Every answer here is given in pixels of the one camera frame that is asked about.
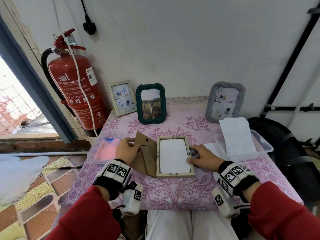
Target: white fluffy rug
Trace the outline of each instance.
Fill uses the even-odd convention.
[[[19,157],[0,156],[0,204],[12,204],[24,197],[48,161],[47,156],[23,161]]]

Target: left hand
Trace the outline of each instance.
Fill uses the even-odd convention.
[[[122,139],[115,150],[115,157],[125,161],[128,166],[130,166],[130,164],[136,157],[137,152],[139,152],[140,150],[139,145],[134,146],[132,143],[129,143],[133,142],[134,140],[135,138],[129,137]]]

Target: fire extinguisher label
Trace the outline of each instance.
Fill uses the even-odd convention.
[[[87,73],[91,86],[95,85],[97,83],[97,78],[92,67],[86,69],[85,71]]]

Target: fire extinguisher hose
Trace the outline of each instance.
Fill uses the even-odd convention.
[[[48,69],[47,59],[48,59],[48,56],[49,56],[50,54],[52,54],[52,53],[53,53],[53,51],[52,51],[51,48],[46,49],[46,50],[42,53],[42,55],[41,55],[41,66],[42,66],[42,70],[43,70],[43,72],[44,72],[44,74],[45,74],[48,82],[50,83],[51,87],[54,89],[54,91],[55,91],[56,94],[58,95],[59,99],[60,99],[61,101],[65,101],[65,100],[66,100],[65,97],[62,95],[62,93],[60,92],[59,88],[58,88],[57,85],[54,83],[54,81],[53,81],[53,79],[52,79],[52,77],[51,77],[51,75],[50,75],[49,69]],[[72,111],[72,109],[71,109],[68,105],[66,105],[66,104],[65,104],[65,106],[66,106],[66,108],[69,110],[69,112],[75,117],[75,114],[74,114],[74,112]]]

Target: white wall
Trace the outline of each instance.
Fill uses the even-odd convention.
[[[51,0],[13,2],[40,51],[51,47],[53,34],[60,34]],[[106,97],[107,83],[127,79],[134,89],[161,83],[167,97],[208,95],[217,81],[240,82],[247,89],[242,114],[253,117],[262,111],[310,18],[307,10],[318,0],[84,0],[98,29],[93,36],[82,28],[80,0],[67,2],[79,28],[61,1],[63,29],[77,29],[77,42],[87,48]],[[274,106],[297,104],[320,63],[319,39],[317,24]],[[309,102],[320,106],[317,89]],[[271,113],[269,118],[282,123],[290,115]],[[318,138],[317,121],[316,112],[299,115],[292,131],[300,140]]]

